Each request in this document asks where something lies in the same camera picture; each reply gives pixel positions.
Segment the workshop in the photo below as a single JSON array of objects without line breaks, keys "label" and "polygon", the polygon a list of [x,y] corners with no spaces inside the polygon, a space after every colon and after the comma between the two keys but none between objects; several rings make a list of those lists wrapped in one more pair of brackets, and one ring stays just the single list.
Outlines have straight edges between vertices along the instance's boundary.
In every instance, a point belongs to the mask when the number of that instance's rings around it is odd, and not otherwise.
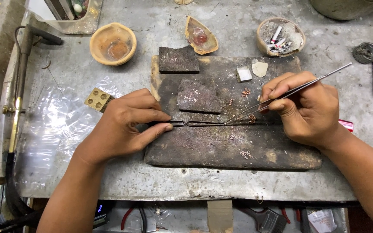
[{"label": "workshop", "polygon": [[0,0],[1,233],[373,233],[373,0]]}]

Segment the forearm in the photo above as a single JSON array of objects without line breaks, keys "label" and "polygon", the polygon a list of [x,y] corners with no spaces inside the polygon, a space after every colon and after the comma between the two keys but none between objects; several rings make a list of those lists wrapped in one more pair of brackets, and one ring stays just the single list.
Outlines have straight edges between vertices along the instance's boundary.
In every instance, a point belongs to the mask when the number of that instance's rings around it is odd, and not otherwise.
[{"label": "forearm", "polygon": [[90,165],[78,147],[44,209],[37,233],[92,232],[99,188],[105,165]]},{"label": "forearm", "polygon": [[321,151],[346,177],[373,220],[373,148],[345,129],[340,130],[337,138],[340,140],[336,146]]}]

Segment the left hand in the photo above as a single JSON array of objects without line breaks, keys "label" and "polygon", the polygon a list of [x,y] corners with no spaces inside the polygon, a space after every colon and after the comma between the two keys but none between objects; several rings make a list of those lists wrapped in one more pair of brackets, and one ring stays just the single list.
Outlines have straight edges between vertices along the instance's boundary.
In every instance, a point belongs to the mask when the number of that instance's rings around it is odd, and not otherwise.
[{"label": "left hand", "polygon": [[134,91],[110,101],[96,127],[77,147],[74,155],[86,163],[97,165],[115,156],[141,151],[173,126],[158,123],[142,133],[135,126],[170,119],[148,89]]}]

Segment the hand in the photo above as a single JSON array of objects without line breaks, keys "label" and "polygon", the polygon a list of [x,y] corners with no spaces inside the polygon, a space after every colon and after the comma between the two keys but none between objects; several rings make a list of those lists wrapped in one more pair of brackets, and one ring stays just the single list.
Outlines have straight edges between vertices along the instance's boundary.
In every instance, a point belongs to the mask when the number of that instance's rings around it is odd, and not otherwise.
[{"label": "hand", "polygon": [[[275,99],[288,90],[316,79],[310,72],[285,73],[262,88],[260,101]],[[284,132],[293,141],[327,148],[337,140],[343,126],[339,124],[339,100],[336,88],[320,81],[293,94],[273,101],[269,110],[276,111],[283,121]]]},{"label": "hand", "polygon": [[110,101],[93,131],[77,147],[75,155],[90,164],[102,164],[115,156],[141,151],[166,131],[169,123],[158,123],[140,133],[135,126],[171,117],[148,89],[134,91]]}]

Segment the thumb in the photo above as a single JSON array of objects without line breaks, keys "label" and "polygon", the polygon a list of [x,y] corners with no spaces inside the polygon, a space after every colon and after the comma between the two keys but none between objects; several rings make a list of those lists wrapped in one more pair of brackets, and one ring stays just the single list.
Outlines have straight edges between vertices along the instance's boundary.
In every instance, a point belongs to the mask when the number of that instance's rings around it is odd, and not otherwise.
[{"label": "thumb", "polygon": [[296,104],[288,98],[273,101],[269,105],[269,109],[276,111],[281,116],[284,125],[286,125],[286,123],[294,123],[295,120],[299,120],[302,117]]},{"label": "thumb", "polygon": [[144,148],[149,143],[153,142],[155,139],[161,136],[164,132],[170,131],[172,129],[173,125],[170,123],[158,123],[143,131],[136,137],[136,140],[140,145],[142,145],[142,148]]}]

